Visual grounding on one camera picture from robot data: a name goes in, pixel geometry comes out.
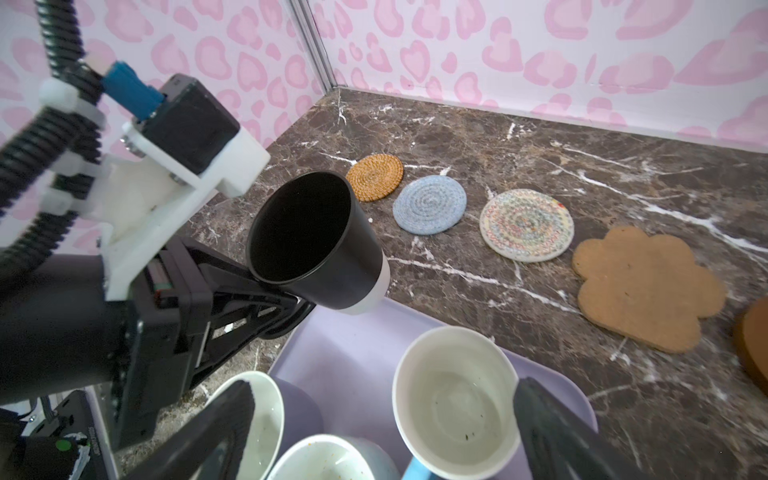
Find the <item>white speckled mug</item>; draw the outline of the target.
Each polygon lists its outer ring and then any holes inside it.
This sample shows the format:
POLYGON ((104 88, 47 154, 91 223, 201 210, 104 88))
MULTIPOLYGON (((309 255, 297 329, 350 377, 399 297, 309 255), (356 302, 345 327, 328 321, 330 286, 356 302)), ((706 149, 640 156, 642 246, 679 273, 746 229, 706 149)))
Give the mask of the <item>white speckled mug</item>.
POLYGON ((400 479, 391 457, 377 444, 357 437, 317 434, 298 441, 275 463, 269 480, 400 479))

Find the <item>blue-grey woven coaster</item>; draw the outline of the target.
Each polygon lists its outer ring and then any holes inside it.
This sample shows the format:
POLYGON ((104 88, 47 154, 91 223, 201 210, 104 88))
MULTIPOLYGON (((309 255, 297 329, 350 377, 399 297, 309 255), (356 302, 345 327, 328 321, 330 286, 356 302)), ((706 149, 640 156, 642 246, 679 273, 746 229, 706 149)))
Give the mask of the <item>blue-grey woven coaster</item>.
POLYGON ((456 225, 467 206, 459 182, 448 176, 430 175, 409 183, 393 204, 397 225, 417 236, 435 235, 456 225))

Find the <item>black mug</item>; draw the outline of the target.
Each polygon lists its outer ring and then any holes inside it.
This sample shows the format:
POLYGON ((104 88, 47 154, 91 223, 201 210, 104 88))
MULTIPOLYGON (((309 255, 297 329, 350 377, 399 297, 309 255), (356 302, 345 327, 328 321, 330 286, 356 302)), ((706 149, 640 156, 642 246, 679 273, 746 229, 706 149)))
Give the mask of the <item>black mug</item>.
POLYGON ((391 279, 351 185, 331 171, 298 176, 266 200, 250 228, 246 259, 263 284, 348 315, 373 309, 391 279))

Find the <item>lavender plastic tray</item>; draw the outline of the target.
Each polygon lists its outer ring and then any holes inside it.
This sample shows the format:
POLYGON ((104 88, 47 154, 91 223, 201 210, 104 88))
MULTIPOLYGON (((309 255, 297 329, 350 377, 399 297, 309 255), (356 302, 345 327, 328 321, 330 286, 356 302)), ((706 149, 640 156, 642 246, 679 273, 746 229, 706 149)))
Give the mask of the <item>lavender plastic tray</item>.
MULTIPOLYGON (((425 332, 449 326, 391 300, 347 316, 316 308, 294 331, 270 373, 306 392, 323 419, 320 434, 357 437, 381 447, 401 478, 412 455, 397 429, 392 386, 399 361, 425 332)), ((596 415, 584 393, 567 377, 501 349, 519 381, 533 378, 589 427, 596 415)), ((490 479, 528 479, 531 470, 522 445, 490 479)))

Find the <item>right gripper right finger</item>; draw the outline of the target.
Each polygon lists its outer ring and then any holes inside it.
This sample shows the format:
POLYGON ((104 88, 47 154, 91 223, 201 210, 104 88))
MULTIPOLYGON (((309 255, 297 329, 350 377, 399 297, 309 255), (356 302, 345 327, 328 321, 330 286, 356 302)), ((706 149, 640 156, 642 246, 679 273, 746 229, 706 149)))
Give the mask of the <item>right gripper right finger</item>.
POLYGON ((519 381, 514 413, 535 479, 647 479, 649 476, 533 378, 519 381))

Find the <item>round brown wooden coaster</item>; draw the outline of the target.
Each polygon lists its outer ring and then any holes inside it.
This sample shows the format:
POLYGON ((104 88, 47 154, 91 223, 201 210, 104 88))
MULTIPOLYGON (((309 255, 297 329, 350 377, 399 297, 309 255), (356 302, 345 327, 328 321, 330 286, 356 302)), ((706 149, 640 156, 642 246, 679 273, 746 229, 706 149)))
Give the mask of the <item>round brown wooden coaster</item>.
POLYGON ((736 320, 733 340, 746 374, 767 394, 767 302, 766 296, 754 302, 736 320))

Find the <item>light blue mug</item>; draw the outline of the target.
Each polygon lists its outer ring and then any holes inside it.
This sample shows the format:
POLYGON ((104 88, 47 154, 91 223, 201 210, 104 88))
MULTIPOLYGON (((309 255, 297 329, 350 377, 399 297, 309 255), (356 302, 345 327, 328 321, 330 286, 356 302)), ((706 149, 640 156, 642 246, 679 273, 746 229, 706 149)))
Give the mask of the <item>light blue mug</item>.
POLYGON ((490 479, 521 444, 519 377, 491 340, 445 326, 420 335, 397 366, 392 408, 412 458, 406 479, 490 479))

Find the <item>woven rattan coaster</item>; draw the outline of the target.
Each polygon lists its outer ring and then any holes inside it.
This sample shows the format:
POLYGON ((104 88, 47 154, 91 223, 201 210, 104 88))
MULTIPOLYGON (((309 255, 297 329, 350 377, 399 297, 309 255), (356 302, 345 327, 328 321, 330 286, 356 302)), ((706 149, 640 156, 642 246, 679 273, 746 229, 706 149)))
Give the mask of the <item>woven rattan coaster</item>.
POLYGON ((353 165, 346 174, 346 180, 359 201, 373 202, 394 192, 403 176, 404 165, 398 157, 372 154, 353 165))

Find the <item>lavender mug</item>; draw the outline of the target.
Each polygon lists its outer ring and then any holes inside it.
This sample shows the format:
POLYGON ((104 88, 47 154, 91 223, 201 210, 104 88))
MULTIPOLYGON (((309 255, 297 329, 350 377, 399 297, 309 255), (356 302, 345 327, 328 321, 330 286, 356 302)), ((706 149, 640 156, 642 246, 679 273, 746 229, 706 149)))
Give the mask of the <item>lavender mug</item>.
POLYGON ((216 399, 237 381, 250 386, 255 401, 237 477, 265 479, 291 446, 323 432, 322 415, 315 401, 302 389, 258 371, 246 371, 229 378, 211 398, 216 399))

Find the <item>cork paw-shaped coaster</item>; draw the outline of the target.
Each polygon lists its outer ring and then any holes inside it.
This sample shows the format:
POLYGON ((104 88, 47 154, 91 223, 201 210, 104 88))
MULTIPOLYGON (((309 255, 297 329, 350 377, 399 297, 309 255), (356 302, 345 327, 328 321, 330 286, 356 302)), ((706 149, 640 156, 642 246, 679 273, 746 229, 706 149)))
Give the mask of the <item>cork paw-shaped coaster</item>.
POLYGON ((572 265, 583 279, 577 300, 589 321, 666 353, 692 350, 700 321, 726 303, 723 283, 671 235, 615 227, 581 242, 572 265))

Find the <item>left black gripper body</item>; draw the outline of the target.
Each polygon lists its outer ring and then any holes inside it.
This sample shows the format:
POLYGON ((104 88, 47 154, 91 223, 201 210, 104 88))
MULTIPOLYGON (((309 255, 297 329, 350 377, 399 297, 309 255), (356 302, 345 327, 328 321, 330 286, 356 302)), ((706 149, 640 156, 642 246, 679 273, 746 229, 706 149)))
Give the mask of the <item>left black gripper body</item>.
POLYGON ((174 236, 131 284, 124 345, 128 363, 116 372, 110 441, 122 450, 152 438, 162 409, 179 402, 208 374, 205 336, 214 298, 226 280, 252 279, 244 265, 187 237, 174 236))

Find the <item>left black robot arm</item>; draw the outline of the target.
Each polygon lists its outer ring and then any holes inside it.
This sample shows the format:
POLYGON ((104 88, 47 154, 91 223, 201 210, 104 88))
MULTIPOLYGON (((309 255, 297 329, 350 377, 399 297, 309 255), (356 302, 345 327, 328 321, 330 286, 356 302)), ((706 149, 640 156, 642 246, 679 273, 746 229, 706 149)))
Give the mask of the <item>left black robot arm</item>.
POLYGON ((124 300, 98 256, 56 255, 1 294, 1 475, 105 477, 105 451, 150 439, 177 403, 255 339, 313 304, 172 238, 124 300))

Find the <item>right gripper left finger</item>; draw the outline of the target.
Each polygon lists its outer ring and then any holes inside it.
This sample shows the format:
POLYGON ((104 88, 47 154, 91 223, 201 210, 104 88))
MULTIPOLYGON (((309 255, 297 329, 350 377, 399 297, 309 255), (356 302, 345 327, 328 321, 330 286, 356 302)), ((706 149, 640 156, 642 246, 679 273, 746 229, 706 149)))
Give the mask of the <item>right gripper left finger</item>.
POLYGON ((234 479, 242 462, 255 400, 248 383, 236 381, 213 398, 128 479, 234 479))

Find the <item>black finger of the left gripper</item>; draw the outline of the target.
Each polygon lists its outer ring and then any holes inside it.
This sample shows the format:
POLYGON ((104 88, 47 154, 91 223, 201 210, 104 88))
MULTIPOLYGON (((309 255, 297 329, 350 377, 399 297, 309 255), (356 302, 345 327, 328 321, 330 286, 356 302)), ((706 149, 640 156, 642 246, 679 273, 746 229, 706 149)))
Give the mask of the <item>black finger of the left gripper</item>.
POLYGON ((190 319, 185 333, 192 354, 190 384, 200 384, 256 339, 293 331, 315 304, 256 281, 242 266, 198 266, 189 284, 190 319))

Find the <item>multicolour woven round coaster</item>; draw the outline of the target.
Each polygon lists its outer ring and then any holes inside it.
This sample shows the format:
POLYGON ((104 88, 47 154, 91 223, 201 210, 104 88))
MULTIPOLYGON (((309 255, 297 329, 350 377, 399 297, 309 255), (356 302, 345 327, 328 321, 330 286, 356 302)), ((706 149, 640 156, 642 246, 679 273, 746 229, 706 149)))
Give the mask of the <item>multicolour woven round coaster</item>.
POLYGON ((494 252, 524 263, 560 256, 575 236, 575 224, 565 205, 530 189, 509 190, 489 200, 481 212, 479 229, 494 252))

